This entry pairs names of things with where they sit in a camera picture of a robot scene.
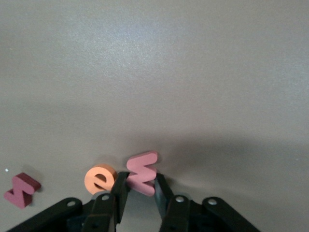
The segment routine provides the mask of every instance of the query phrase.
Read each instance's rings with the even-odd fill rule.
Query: orange letter
[[[105,163],[92,167],[85,176],[85,187],[91,194],[111,190],[117,178],[117,172]]]

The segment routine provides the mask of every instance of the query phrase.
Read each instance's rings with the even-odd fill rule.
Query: silver screw
[[[110,198],[110,196],[109,195],[104,195],[104,196],[102,196],[102,201],[106,201],[106,200],[108,200]]]
[[[217,201],[215,199],[209,199],[208,200],[208,204],[211,204],[211,205],[216,205],[217,204]]]
[[[71,207],[71,206],[73,206],[73,205],[75,205],[75,201],[70,201],[69,203],[67,203],[67,206],[68,206],[68,207]]]
[[[175,199],[177,202],[184,202],[184,198],[182,197],[182,196],[178,196],[178,197],[176,197],[176,199]]]

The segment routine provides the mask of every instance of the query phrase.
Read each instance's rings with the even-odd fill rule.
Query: gray surface
[[[200,203],[224,198],[263,232],[309,231],[309,2],[0,1],[0,231],[91,196],[95,164],[160,154]],[[155,232],[131,193],[119,232]]]

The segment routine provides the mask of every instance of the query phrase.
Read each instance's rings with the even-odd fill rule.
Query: foam letter
[[[32,202],[32,194],[41,188],[41,184],[25,173],[12,178],[13,188],[4,194],[4,198],[23,209]]]
[[[117,178],[117,172],[105,163],[92,167],[85,176],[85,187],[91,194],[111,190]]]
[[[148,165],[156,163],[157,160],[158,154],[155,151],[131,157],[126,167],[134,173],[130,173],[126,179],[128,186],[146,196],[153,196],[155,187],[151,181],[156,177],[156,168]]]

